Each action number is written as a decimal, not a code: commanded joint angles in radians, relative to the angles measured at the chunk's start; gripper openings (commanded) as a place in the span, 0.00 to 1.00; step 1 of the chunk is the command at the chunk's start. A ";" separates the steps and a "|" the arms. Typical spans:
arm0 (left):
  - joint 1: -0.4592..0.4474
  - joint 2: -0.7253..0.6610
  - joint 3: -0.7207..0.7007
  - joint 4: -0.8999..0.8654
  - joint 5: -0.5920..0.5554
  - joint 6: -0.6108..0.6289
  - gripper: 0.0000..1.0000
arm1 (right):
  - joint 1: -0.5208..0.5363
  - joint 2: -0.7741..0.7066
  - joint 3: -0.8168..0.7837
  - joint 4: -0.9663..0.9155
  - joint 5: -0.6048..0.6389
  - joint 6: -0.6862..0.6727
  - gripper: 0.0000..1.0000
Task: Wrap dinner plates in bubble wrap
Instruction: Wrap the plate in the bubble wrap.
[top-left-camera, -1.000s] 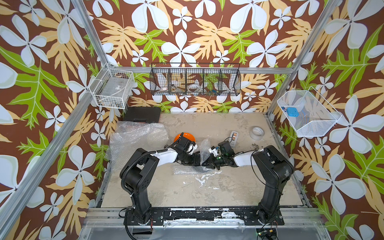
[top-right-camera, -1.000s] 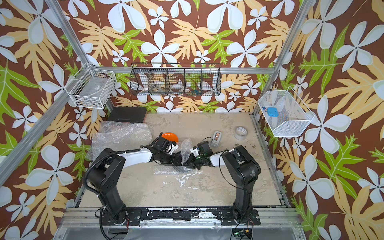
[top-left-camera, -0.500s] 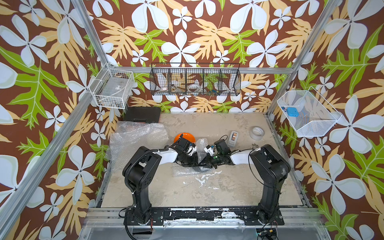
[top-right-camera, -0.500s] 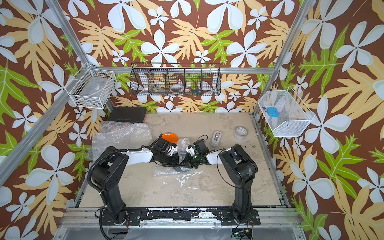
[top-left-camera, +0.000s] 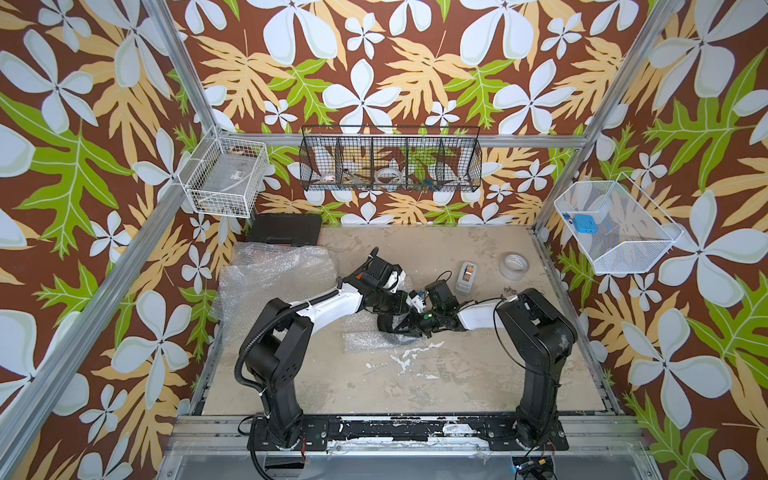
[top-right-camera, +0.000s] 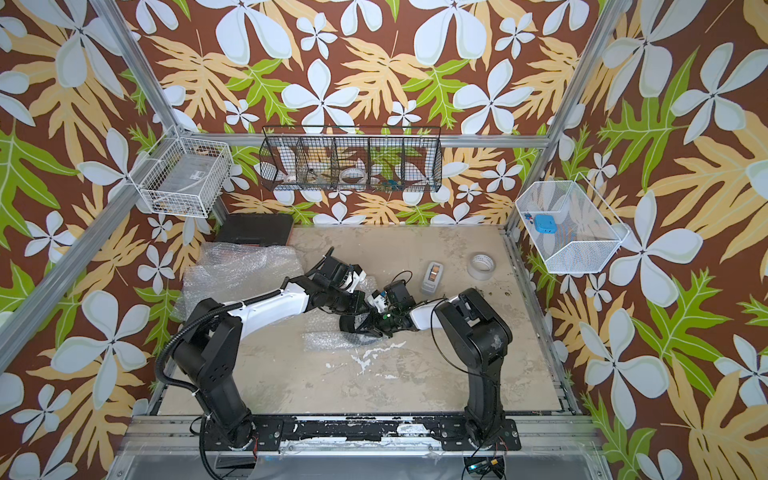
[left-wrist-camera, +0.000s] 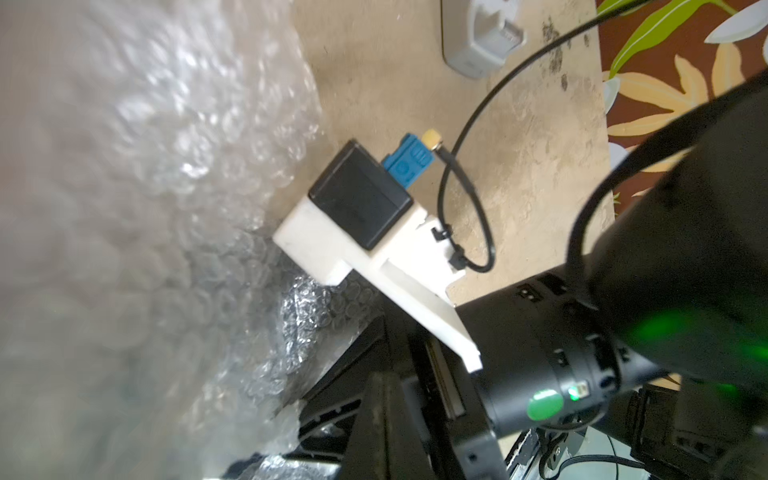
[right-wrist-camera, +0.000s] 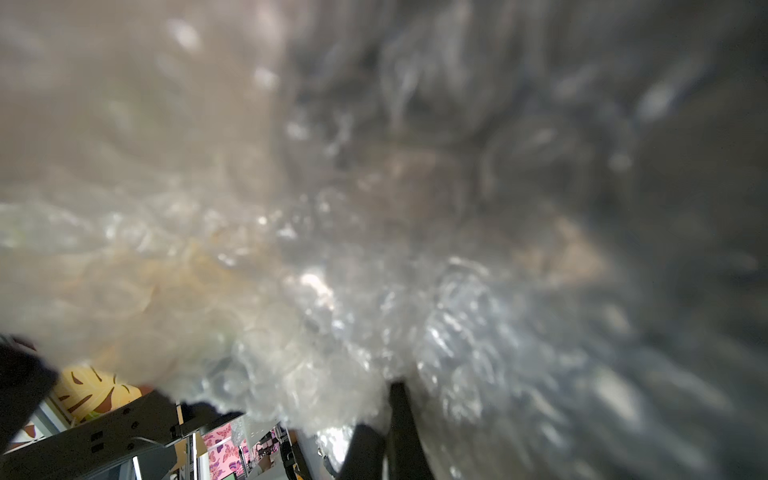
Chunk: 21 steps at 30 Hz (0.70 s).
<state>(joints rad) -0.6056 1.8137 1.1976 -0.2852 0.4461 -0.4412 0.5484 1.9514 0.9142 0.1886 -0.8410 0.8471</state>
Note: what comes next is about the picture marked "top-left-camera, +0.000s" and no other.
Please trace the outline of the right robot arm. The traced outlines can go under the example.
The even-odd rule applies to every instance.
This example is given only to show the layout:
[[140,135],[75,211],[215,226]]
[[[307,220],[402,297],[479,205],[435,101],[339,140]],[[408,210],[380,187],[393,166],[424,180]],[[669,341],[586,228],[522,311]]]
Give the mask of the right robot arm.
[[444,331],[492,329],[500,338],[505,332],[517,352],[510,359],[525,372],[515,409],[514,441],[535,449],[558,436],[560,378],[578,333],[539,290],[460,302],[439,280],[428,285],[424,296],[399,290],[384,295],[369,310],[377,315],[378,329],[390,335],[421,338]]

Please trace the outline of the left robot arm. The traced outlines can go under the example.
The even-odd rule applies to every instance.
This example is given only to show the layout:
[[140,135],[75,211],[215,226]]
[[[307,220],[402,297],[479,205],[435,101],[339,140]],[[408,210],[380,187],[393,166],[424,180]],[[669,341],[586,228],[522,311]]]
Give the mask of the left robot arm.
[[373,249],[351,274],[313,298],[266,303],[243,340],[234,367],[235,380],[256,390],[262,400],[267,440],[279,448],[299,441],[303,410],[294,380],[316,329],[369,308],[393,315],[401,304],[406,273]]

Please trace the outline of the bubble wrap pile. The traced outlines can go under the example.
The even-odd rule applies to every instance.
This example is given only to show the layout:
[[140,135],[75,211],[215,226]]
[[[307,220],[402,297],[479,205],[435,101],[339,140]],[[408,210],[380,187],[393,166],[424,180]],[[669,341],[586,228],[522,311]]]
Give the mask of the bubble wrap pile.
[[324,247],[237,243],[230,264],[220,272],[213,303],[222,342],[240,345],[268,301],[314,298],[332,289],[336,278],[336,265]]

